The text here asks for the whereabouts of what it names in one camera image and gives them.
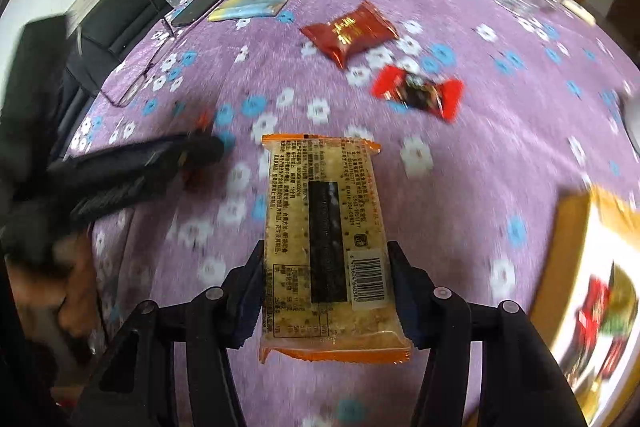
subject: human hand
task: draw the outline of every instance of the human hand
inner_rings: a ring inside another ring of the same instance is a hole
[[[27,338],[35,323],[33,309],[57,308],[58,323],[74,337],[87,336],[98,327],[96,275],[91,240],[84,232],[54,245],[57,263],[70,266],[67,277],[34,272],[7,261],[7,272],[20,321]]]

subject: floral tablecloth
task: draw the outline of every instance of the floral tablecloth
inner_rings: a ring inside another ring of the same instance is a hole
[[[401,38],[342,71],[299,28],[361,1],[290,0],[274,18],[201,21],[172,44],[158,23],[113,71],[104,89],[118,99],[157,46],[171,47],[127,108],[98,97],[71,154],[190,130],[206,110],[228,155],[198,191],[177,184],[161,201],[96,223],[111,330],[143,299],[189,301],[244,264],[264,231],[264,133],[381,143],[373,162],[387,237],[436,285],[478,303],[510,298],[530,307],[562,191],[594,182],[632,201],[640,194],[616,94],[634,92],[640,74],[601,29],[564,9],[525,20],[492,0],[370,0]],[[370,83],[390,63],[462,79],[456,121],[373,98]],[[408,425],[425,353],[401,365],[271,353],[260,365],[259,335],[258,327],[230,353],[249,426]],[[467,413],[479,399],[479,353],[474,346]],[[181,352],[177,397],[188,420],[183,362]]]

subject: transparent plastic packaging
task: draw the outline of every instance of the transparent plastic packaging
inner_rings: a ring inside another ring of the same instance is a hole
[[[402,333],[370,156],[362,139],[269,135],[260,361],[402,362]]]

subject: black chair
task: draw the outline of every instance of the black chair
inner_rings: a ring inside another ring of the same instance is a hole
[[[149,0],[100,0],[82,20],[82,57],[74,44],[63,77],[52,160],[64,155],[107,76],[171,9],[165,0],[153,0],[153,5]]]

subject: black rectangle label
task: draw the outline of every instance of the black rectangle label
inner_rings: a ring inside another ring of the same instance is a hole
[[[311,302],[348,302],[336,182],[308,182]]]

